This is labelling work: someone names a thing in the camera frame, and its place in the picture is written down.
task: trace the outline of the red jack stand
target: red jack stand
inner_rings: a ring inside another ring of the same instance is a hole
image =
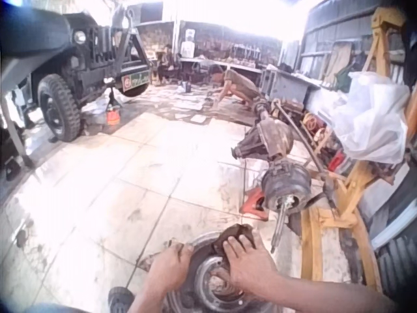
[[[268,220],[268,211],[262,208],[265,195],[260,187],[255,187],[247,192],[248,199],[240,207],[239,212],[242,214],[249,213],[258,216],[261,220]]]

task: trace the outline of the jeep wheel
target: jeep wheel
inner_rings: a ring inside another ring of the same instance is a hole
[[[145,92],[145,90],[148,88],[149,84],[146,83],[145,85],[141,85],[139,87],[130,89],[130,90],[126,90],[125,92],[123,91],[123,89],[119,89],[120,93],[126,97],[129,98],[133,98],[133,97],[137,97],[139,95],[141,95],[142,93]]]
[[[80,113],[71,90],[58,74],[45,76],[38,86],[38,103],[45,122],[63,142],[74,140],[80,128]]]

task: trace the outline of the plastic sheet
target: plastic sheet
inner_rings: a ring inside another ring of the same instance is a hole
[[[348,157],[388,164],[403,160],[407,86],[373,72],[353,72],[344,105],[332,110],[334,132]]]

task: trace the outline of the black tire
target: black tire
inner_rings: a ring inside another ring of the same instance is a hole
[[[122,95],[129,97],[129,98],[134,98],[137,97],[141,94],[143,94],[145,92],[145,90],[148,88],[149,84],[146,83],[145,85],[140,85],[139,87],[130,89],[130,90],[126,90],[125,92],[123,92],[123,89],[120,88],[119,91]]]
[[[134,299],[135,295],[128,288],[111,288],[108,295],[110,313],[127,313]]]
[[[59,140],[71,142],[78,136],[81,115],[71,89],[60,75],[50,74],[40,81],[38,103],[46,124]],[[56,119],[51,119],[49,110],[53,110]]]

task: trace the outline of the red object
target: red object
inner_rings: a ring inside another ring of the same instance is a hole
[[[117,125],[120,123],[120,114],[118,110],[108,111],[107,112],[107,124],[108,125]]]
[[[240,207],[239,212],[242,214],[249,213],[255,216],[258,216],[261,220],[268,220],[268,211],[265,211],[261,208],[261,204],[265,198],[263,191],[260,187],[251,189],[247,193],[248,199]]]
[[[329,171],[336,171],[336,168],[345,160],[346,155],[343,153],[343,149],[339,149],[333,156],[333,159],[328,164]]]

